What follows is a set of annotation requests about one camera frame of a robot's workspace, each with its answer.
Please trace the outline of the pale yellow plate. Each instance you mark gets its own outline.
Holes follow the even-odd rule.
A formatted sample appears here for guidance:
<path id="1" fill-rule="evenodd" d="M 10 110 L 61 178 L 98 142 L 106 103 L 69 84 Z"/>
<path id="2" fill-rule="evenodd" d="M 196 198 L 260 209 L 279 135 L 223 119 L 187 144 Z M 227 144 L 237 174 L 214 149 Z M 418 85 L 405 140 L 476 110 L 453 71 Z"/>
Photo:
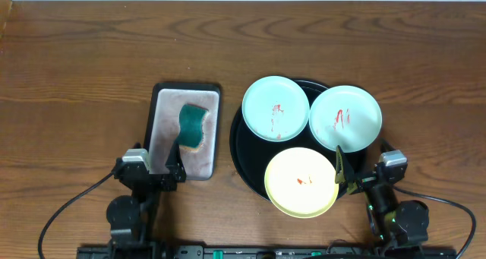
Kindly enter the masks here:
<path id="1" fill-rule="evenodd" d="M 319 216 L 337 199 L 336 170 L 321 153 L 293 147 L 276 154 L 268 163 L 264 187 L 272 204 L 300 219 Z"/>

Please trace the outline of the green scouring sponge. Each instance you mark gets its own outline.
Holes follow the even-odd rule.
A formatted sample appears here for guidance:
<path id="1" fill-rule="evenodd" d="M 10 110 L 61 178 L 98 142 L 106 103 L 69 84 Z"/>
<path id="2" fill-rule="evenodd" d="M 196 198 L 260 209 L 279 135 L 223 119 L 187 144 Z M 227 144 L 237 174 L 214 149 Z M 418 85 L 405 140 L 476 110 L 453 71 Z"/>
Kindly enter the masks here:
<path id="1" fill-rule="evenodd" d="M 205 108 L 185 104 L 178 116 L 178 145 L 188 150 L 197 151 L 204 141 L 204 120 L 208 111 Z"/>

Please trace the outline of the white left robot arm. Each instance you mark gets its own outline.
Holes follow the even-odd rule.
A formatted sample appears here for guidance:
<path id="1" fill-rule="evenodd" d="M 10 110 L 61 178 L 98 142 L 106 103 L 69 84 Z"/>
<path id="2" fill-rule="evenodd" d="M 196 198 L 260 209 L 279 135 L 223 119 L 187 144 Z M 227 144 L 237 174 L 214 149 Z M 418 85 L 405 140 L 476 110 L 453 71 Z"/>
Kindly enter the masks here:
<path id="1" fill-rule="evenodd" d="M 131 190 L 131 195 L 117 197 L 106 210 L 112 243 L 120 248 L 141 245 L 148 239 L 153 222 L 150 214 L 157 209 L 159 195 L 175 191 L 186 180 L 178 141 L 169 151 L 167 174 L 153 174 L 149 168 L 148 151 L 136 147 L 118 158 L 112 170 L 113 177 Z"/>

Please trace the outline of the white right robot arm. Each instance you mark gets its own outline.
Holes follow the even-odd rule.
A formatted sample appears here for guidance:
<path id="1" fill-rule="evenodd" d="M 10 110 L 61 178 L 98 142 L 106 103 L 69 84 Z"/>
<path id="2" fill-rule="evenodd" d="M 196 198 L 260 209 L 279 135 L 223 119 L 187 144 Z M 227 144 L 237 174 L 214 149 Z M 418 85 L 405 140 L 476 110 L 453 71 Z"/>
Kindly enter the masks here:
<path id="1" fill-rule="evenodd" d="M 335 183 L 349 195 L 363 193 L 373 233 L 387 247 L 420 245 L 428 240 L 429 209 L 421 201 L 398 201 L 394 185 L 404 179 L 407 157 L 382 141 L 381 155 L 372 169 L 356 172 L 343 149 L 336 147 Z"/>

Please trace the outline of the black rectangular soapy tray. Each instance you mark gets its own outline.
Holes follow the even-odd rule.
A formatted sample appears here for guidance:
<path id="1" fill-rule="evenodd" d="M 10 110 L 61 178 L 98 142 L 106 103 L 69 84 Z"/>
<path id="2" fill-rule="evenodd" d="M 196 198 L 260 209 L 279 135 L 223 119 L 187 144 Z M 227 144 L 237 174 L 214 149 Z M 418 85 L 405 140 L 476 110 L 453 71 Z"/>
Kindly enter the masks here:
<path id="1" fill-rule="evenodd" d="M 188 180 L 212 177 L 218 139 L 220 88 L 217 84 L 159 83 L 153 88 L 144 140 L 148 151 L 149 171 L 167 174 L 166 160 L 179 133 L 178 116 L 185 104 L 205 108 L 204 141 L 197 151 L 180 146 L 181 160 Z"/>

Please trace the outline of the black round tray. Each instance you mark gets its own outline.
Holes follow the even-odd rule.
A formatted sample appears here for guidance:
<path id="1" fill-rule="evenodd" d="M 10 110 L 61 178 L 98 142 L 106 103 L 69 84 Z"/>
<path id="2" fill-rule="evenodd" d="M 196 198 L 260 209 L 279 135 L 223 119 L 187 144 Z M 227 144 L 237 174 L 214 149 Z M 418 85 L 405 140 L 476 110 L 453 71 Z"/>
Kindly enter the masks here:
<path id="1" fill-rule="evenodd" d="M 305 92 L 310 104 L 330 86 L 311 79 L 292 79 Z M 336 165 L 336 153 L 323 147 L 312 135 L 309 125 L 289 141 L 270 142 L 259 138 L 246 125 L 241 106 L 235 114 L 229 136 L 229 148 L 238 174 L 247 186 L 263 199 L 270 201 L 264 186 L 267 164 L 279 152 L 292 148 L 305 147 L 324 155 L 333 166 Z M 346 159 L 357 172 L 365 166 L 367 149 L 346 153 Z"/>

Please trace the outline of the right mint green plate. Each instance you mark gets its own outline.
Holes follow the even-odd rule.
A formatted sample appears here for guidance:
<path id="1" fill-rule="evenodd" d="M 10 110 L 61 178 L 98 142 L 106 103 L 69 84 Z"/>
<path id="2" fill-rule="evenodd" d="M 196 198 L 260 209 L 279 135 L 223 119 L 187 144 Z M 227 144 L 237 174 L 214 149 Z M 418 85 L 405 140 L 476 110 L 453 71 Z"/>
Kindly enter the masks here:
<path id="1" fill-rule="evenodd" d="M 377 139 L 382 124 L 378 102 L 359 87 L 331 87 L 311 104 L 311 133 L 328 150 L 337 147 L 345 153 L 363 150 Z"/>

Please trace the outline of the mint green plate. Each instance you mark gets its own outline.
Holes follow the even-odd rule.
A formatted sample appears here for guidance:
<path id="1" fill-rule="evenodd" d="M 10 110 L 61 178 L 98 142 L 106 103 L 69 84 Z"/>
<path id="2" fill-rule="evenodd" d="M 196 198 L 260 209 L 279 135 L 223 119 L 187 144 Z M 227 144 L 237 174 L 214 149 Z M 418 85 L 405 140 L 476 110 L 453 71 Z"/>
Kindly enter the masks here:
<path id="1" fill-rule="evenodd" d="M 245 92 L 241 111 L 248 128 L 270 142 L 289 141 L 306 127 L 310 103 L 293 80 L 268 76 L 255 81 Z"/>
<path id="2" fill-rule="evenodd" d="M 337 147 L 345 153 L 363 150 L 377 139 L 382 124 L 378 102 L 359 87 L 331 87 L 311 104 L 311 133 L 328 150 Z"/>

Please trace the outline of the left mint green plate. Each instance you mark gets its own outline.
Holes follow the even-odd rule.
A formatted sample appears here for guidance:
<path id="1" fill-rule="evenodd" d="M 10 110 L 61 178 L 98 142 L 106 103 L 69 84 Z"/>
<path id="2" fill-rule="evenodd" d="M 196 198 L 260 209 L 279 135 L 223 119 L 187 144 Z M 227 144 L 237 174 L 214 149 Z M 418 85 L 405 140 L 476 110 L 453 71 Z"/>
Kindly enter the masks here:
<path id="1" fill-rule="evenodd" d="M 268 76 L 255 81 L 245 92 L 241 111 L 248 128 L 270 142 L 289 141 L 306 127 L 310 103 L 293 80 Z"/>

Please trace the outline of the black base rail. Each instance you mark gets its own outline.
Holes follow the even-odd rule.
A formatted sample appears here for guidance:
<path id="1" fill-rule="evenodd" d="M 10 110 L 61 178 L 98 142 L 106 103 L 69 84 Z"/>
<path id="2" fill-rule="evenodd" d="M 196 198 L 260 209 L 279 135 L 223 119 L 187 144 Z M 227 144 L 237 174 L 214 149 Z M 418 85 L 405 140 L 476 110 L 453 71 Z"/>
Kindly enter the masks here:
<path id="1" fill-rule="evenodd" d="M 298 259 L 298 258 L 378 258 L 373 249 L 332 246 L 330 248 L 205 248 L 182 245 L 174 248 L 149 246 L 120 250 L 108 246 L 79 247 L 77 259 L 155 258 L 155 259 Z"/>

